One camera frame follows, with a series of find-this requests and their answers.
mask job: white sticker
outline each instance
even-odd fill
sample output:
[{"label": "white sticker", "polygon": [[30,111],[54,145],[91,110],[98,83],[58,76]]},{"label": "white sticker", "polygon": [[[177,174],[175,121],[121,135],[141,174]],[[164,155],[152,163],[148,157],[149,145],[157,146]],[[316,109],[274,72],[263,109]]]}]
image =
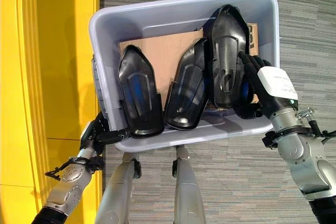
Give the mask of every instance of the white sticker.
[{"label": "white sticker", "polygon": [[267,93],[273,97],[298,99],[298,94],[284,70],[276,67],[262,67],[258,71],[258,77]]}]

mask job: gray plastic bin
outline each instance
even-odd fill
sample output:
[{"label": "gray plastic bin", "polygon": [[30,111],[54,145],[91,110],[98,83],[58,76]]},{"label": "gray plastic bin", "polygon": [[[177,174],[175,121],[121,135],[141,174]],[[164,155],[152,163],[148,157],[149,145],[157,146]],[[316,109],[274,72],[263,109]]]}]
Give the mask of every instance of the gray plastic bin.
[{"label": "gray plastic bin", "polygon": [[[127,126],[120,106],[118,83],[121,41],[194,31],[225,4],[237,6],[248,23],[258,23],[259,55],[279,67],[279,11],[277,0],[164,0],[116,7],[96,12],[90,21],[94,50],[95,86],[110,130]],[[272,128],[265,117],[243,120],[227,112],[205,113],[191,131],[166,129],[161,135],[129,138],[116,144],[125,152],[139,152],[180,144],[196,143],[262,133]]]}]

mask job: silver metal leg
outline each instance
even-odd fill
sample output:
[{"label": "silver metal leg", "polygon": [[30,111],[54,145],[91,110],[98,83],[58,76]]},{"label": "silver metal leg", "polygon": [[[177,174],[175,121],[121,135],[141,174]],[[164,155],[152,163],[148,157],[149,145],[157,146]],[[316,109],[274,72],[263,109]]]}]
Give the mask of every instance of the silver metal leg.
[{"label": "silver metal leg", "polygon": [[96,224],[128,224],[132,181],[141,176],[138,153],[124,153],[122,164],[113,173],[100,203]]},{"label": "silver metal leg", "polygon": [[189,163],[189,153],[183,146],[176,147],[173,175],[176,177],[174,224],[205,224],[201,192]]}]

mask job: yellow wall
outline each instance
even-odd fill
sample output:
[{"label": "yellow wall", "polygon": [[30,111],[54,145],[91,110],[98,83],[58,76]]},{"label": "yellow wall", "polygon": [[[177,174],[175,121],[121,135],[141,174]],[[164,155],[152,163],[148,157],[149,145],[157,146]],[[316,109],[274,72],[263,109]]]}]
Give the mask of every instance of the yellow wall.
[{"label": "yellow wall", "polygon": [[[43,173],[77,155],[95,118],[88,24],[98,3],[1,0],[0,223],[32,221],[56,182]],[[96,173],[67,223],[93,223],[100,197]]]},{"label": "yellow wall", "polygon": [[[37,0],[50,169],[77,155],[81,131],[96,116],[89,20],[97,4],[97,0]],[[67,223],[94,222],[100,183],[101,173],[96,173]]]},{"label": "yellow wall", "polygon": [[37,213],[16,2],[1,0],[1,223],[26,223]]}]

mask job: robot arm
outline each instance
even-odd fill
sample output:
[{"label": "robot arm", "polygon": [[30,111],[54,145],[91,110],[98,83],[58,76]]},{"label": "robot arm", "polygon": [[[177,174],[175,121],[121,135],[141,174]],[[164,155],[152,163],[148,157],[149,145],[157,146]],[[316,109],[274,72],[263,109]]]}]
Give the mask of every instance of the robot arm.
[{"label": "robot arm", "polygon": [[[298,96],[285,71],[259,57],[242,52],[239,56],[259,97],[260,110],[274,127],[263,138],[265,146],[278,149],[319,223],[335,223],[336,168],[327,161],[323,144],[336,132],[320,132],[312,109],[298,113]],[[304,127],[304,118],[310,127]]]},{"label": "robot arm", "polygon": [[[100,112],[84,129],[77,157],[71,157],[60,168],[56,167],[55,170],[46,173],[46,176],[59,182],[51,190],[47,202],[32,223],[64,223],[78,205],[83,190],[91,181],[92,174],[104,168],[104,161],[100,156],[104,146],[119,142],[127,136],[127,130],[110,132],[108,121]],[[61,170],[63,174],[60,177],[56,174]]]}]

